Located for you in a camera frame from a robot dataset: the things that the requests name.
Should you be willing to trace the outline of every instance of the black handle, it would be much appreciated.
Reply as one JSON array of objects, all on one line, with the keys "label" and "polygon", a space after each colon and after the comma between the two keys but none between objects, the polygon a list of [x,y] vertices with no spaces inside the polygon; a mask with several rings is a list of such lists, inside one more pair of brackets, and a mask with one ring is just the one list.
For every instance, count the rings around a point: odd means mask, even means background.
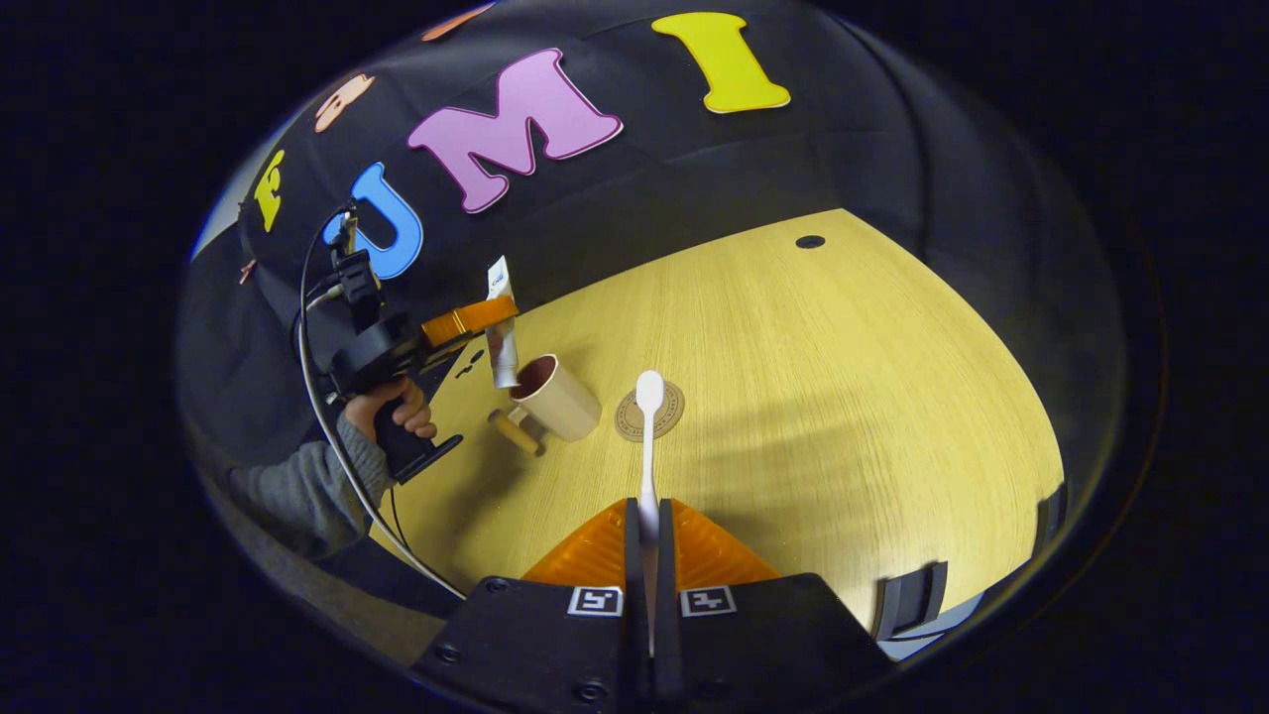
[{"label": "black handle", "polygon": [[398,397],[374,415],[374,438],[387,457],[392,479],[404,484],[430,467],[433,462],[444,457],[450,449],[458,446],[463,438],[454,435],[440,446],[431,444],[430,439],[419,439],[414,432],[405,431],[405,427],[392,421],[392,412],[402,405],[405,405],[405,399]]}]

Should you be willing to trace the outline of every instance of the pink letter m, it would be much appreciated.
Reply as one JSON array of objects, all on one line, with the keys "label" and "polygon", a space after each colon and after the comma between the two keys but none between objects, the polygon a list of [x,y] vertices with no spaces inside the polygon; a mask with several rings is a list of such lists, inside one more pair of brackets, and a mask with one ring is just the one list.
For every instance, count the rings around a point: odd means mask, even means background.
[{"label": "pink letter m", "polygon": [[529,122],[547,137],[542,152],[567,159],[622,131],[622,120],[600,114],[560,68],[558,49],[534,52],[497,75],[497,115],[445,107],[410,133],[410,147],[426,147],[463,190],[463,211],[478,213],[510,186],[490,175],[476,156],[522,175],[533,172]]}]

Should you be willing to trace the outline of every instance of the gray sleeve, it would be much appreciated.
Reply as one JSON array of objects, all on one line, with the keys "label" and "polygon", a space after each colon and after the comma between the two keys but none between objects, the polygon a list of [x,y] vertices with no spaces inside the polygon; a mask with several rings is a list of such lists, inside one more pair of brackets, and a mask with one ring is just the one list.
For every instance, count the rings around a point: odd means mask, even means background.
[{"label": "gray sleeve", "polygon": [[[393,484],[383,450],[343,415],[336,429],[378,506]],[[365,509],[329,444],[306,444],[282,464],[223,469],[218,482],[260,528],[306,558],[326,558],[365,536]]]}]

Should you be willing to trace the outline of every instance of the beige mug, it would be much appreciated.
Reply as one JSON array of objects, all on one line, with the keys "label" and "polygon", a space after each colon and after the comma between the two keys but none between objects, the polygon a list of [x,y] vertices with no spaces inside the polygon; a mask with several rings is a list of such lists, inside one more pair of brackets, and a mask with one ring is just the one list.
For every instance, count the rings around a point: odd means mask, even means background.
[{"label": "beige mug", "polygon": [[506,415],[494,412],[490,422],[524,451],[538,453],[537,441],[519,426],[525,416],[563,441],[577,441],[599,425],[603,412],[599,401],[560,364],[557,355],[538,356],[515,379],[520,383],[511,388],[515,407]]}]

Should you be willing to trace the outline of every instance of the fisheye lens view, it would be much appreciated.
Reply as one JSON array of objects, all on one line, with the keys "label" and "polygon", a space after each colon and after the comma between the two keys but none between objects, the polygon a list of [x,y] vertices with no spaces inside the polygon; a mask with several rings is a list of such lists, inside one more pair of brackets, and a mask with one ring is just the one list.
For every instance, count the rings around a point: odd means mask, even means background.
[{"label": "fisheye lens view", "polygon": [[189,463],[457,705],[849,699],[1020,616],[1132,478],[1123,236],[849,16],[489,3],[277,118],[188,236]]}]

